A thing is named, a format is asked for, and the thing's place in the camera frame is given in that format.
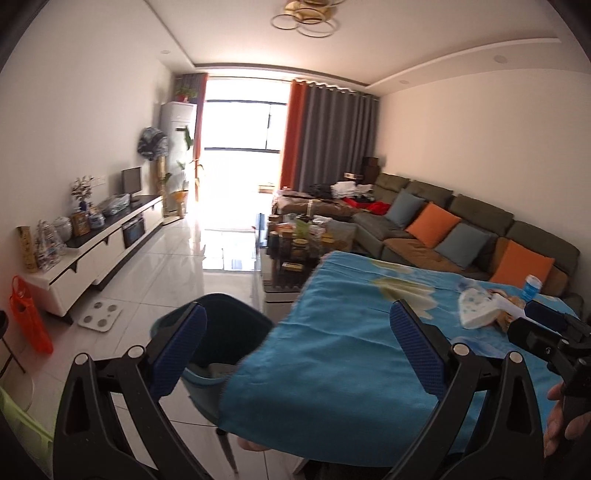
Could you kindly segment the person's right hand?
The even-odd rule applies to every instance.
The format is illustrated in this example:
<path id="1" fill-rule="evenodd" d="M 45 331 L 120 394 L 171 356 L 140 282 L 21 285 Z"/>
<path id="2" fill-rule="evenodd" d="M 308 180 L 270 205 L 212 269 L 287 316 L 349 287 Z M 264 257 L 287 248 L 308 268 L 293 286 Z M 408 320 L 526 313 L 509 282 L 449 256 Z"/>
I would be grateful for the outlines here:
<path id="1" fill-rule="evenodd" d="M 554 385 L 548 392 L 547 398 L 555 404 L 547 419 L 547 428 L 544 434 L 544 456 L 553 455 L 562 438 L 576 440 L 583 435 L 590 423 L 591 413 L 586 412 L 569 423 L 565 422 L 564 403 L 564 382 Z"/>

